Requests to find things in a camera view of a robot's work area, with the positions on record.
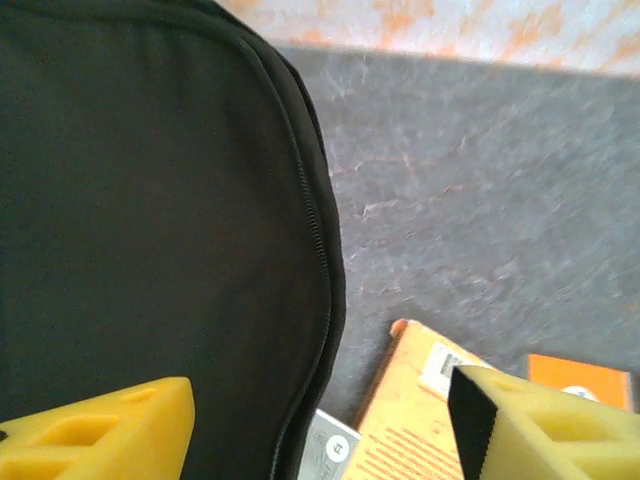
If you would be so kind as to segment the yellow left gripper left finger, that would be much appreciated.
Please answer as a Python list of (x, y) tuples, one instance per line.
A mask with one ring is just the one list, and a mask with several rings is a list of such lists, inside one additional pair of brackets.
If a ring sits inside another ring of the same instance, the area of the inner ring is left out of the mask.
[(195, 421), (191, 382), (166, 377), (1, 424), (1, 477), (178, 479)]

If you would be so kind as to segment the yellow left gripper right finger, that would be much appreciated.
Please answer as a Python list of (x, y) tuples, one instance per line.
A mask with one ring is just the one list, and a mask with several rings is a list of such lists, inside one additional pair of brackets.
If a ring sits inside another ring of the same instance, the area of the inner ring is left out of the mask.
[(636, 479), (639, 417), (480, 366), (452, 371), (448, 408), (467, 479)]

